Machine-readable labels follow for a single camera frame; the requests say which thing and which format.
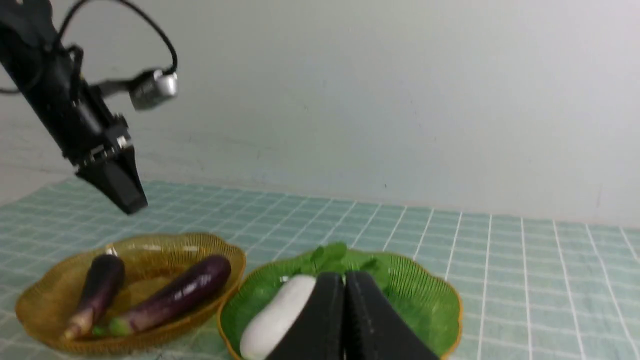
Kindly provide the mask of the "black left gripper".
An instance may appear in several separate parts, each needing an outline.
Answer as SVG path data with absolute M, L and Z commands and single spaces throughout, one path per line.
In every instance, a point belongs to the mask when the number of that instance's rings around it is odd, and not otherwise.
M 133 140 L 124 117 L 111 112 L 68 55 L 43 61 L 20 90 L 75 175 L 101 191 L 124 214 L 147 207 Z

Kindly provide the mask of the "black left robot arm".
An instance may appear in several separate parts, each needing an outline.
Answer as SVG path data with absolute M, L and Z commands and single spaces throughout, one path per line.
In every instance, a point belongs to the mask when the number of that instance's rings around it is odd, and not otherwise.
M 147 206 L 126 120 L 82 76 L 83 50 L 62 45 L 48 0 L 1 2 L 1 63 L 76 168 L 125 214 Z M 239 287 L 245 253 L 207 232 L 144 234 L 73 255 L 18 297 L 25 332 L 58 351 L 147 350 L 215 316 Z

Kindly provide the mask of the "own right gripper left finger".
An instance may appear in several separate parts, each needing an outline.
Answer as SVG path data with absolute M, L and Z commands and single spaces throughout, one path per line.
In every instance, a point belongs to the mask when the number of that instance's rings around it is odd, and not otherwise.
M 342 360 L 345 283 L 341 274 L 322 272 L 306 305 L 268 360 Z

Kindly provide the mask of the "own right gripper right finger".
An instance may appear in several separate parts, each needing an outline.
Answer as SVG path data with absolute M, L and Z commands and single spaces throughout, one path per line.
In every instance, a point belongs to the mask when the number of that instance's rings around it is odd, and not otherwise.
M 365 271 L 345 274 L 343 346 L 348 360 L 438 360 Z

